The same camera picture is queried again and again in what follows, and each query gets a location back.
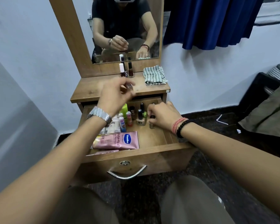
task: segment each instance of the mirror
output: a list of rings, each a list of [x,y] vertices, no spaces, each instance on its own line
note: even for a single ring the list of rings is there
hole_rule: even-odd
[[[158,58],[161,15],[162,0],[93,0],[92,63]]]

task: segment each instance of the drawer handle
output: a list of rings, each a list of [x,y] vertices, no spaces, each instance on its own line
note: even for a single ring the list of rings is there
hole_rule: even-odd
[[[137,173],[135,173],[135,174],[133,174],[129,177],[120,177],[117,174],[113,173],[112,171],[107,171],[107,173],[111,174],[112,176],[114,176],[116,178],[122,179],[122,180],[129,180],[131,178],[134,178],[134,177],[138,176],[146,167],[147,167],[147,165],[143,166],[140,170],[138,170]]]

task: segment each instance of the blue curtain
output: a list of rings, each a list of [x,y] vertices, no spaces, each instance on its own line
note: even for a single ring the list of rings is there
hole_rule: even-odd
[[[174,0],[163,44],[211,50],[249,38],[263,0]]]

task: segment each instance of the vaseline logo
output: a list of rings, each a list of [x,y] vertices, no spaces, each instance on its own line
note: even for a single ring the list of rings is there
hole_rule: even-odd
[[[129,134],[125,134],[123,140],[126,144],[130,144],[132,141],[131,136]]]

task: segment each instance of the hand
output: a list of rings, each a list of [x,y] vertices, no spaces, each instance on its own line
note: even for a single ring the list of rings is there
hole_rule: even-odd
[[[125,51],[128,49],[129,43],[121,36],[116,35],[112,38],[110,43],[111,48],[116,49],[118,51]]]
[[[157,125],[168,131],[172,131],[175,122],[182,118],[178,110],[176,110],[170,101],[168,101],[167,104],[162,102],[158,105],[149,105],[147,108],[147,114],[149,116],[152,114],[156,116],[155,119],[149,119],[151,124]]]
[[[149,57],[148,50],[144,46],[141,46],[141,48],[138,50],[136,54],[136,60],[138,60],[140,57],[142,58]]]
[[[120,77],[108,80],[103,86],[98,107],[111,117],[115,116],[124,104],[135,96],[134,90],[127,90],[127,88],[122,87],[126,84],[135,85],[130,79]]]

